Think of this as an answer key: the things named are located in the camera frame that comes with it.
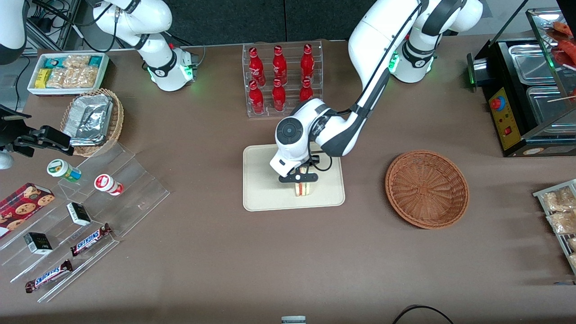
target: small black box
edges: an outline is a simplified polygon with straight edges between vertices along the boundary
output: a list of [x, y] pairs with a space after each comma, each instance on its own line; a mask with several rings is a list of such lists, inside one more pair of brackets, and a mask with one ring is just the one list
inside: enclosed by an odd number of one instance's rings
[[30, 252], [34, 254], [48, 254], [52, 252], [52, 246], [50, 246], [50, 242], [48, 242], [45, 234], [29, 232], [24, 235], [24, 240]]
[[84, 208], [84, 206], [77, 204], [75, 202], [71, 202], [68, 205], [66, 205], [66, 208], [68, 208], [68, 213], [70, 214], [70, 217], [72, 217], [72, 221], [75, 224], [78, 224], [80, 226], [88, 226], [90, 225], [90, 217], [88, 216], [88, 213], [86, 213], [86, 209]]

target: round basket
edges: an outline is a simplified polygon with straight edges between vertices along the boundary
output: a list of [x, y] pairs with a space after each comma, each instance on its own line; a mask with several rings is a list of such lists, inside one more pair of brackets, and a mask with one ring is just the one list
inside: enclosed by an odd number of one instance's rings
[[[110, 123], [108, 125], [108, 133], [106, 134], [106, 142], [101, 146], [75, 146], [74, 155], [80, 155], [83, 157], [90, 157], [96, 151], [102, 147], [110, 147], [110, 144], [116, 142], [120, 137], [120, 132], [122, 131], [122, 123], [124, 122], [124, 108], [122, 103], [118, 100], [118, 97], [110, 90], [98, 89], [90, 92], [81, 94], [80, 96], [95, 96], [95, 95], [107, 95], [114, 101], [114, 106], [112, 107], [112, 116], [110, 117]], [[68, 120], [68, 114], [70, 113], [70, 108], [72, 107], [72, 102], [68, 105], [68, 109], [64, 113], [64, 118], [60, 122], [60, 131], [64, 130], [66, 121]]]
[[385, 188], [394, 210], [422, 228], [451, 226], [468, 208], [468, 184], [462, 172], [446, 157], [428, 150], [397, 157], [386, 172]]

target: red cookie box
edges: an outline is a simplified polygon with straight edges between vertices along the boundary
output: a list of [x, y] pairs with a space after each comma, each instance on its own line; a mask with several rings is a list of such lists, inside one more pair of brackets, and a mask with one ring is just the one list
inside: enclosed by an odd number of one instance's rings
[[52, 191], [27, 183], [0, 201], [0, 239], [53, 200]]

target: black wall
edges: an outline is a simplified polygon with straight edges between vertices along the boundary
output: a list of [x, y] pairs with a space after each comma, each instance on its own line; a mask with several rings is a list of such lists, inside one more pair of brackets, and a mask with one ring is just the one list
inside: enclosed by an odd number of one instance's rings
[[376, 0], [164, 0], [194, 45], [345, 39]]

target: white container with red lid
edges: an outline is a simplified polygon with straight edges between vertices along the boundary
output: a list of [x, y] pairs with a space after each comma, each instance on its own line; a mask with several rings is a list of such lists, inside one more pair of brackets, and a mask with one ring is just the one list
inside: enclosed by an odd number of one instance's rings
[[124, 191], [124, 186], [107, 174], [101, 174], [94, 180], [94, 187], [110, 195], [117, 196]]

